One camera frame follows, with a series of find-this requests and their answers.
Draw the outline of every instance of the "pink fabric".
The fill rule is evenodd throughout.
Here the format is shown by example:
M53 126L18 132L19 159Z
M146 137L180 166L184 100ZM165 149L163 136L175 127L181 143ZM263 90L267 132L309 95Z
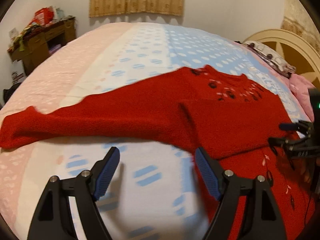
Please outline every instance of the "pink fabric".
M289 88L292 94L294 94L294 96L299 101L307 116L313 122L315 120L315 117L313 115L313 110L310 103L308 88L315 88L315 86L305 77L297 74L292 74L291 78L289 79Z

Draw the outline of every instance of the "sweater neckline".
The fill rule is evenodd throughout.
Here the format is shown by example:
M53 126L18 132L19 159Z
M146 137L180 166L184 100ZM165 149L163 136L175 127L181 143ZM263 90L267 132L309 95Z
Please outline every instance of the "sweater neckline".
M240 76L230 75L226 73L222 73L211 67L210 65L205 65L204 69L210 74L217 76L220 80L228 83L233 87L246 87L246 85L250 82L245 74L241 74Z

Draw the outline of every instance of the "wooden headboard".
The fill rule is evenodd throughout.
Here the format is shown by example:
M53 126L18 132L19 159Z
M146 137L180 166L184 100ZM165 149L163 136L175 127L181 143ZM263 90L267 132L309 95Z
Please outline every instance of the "wooden headboard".
M282 29L269 29L257 32L244 41L257 41L272 48L297 68L297 74L320 89L320 55L297 34Z

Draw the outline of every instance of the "blue gripper pad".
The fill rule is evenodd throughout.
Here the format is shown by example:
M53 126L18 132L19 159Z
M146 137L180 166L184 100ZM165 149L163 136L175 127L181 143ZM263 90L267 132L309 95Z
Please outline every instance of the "blue gripper pad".
M214 197L217 201L219 201L222 197L222 194L219 191L218 178L214 174L209 163L207 162L207 160L205 159L203 153L199 148L196 149L195 161L209 194L212 197Z
M96 200L99 200L100 197L104 196L107 188L110 184L110 181L116 171L116 168L120 161L120 152L118 148L115 148L111 157L108 159L107 163L102 168L97 180L96 187L93 193L93 197Z

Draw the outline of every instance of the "bed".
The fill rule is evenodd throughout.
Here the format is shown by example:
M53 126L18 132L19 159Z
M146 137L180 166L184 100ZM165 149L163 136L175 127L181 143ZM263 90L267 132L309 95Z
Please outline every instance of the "bed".
M246 74L279 95L293 122L308 120L285 82L245 46L181 26L114 23L70 42L36 68L0 111L0 121L30 105L50 113L90 94L181 66L205 64L233 75ZM54 138L1 150L0 213L17 237L27 238L50 176L76 176L102 159L111 146L119 148L120 164L97 206L112 238L200 239L209 222L189 153L154 141L106 137ZM78 238L86 239L73 198L70 205Z

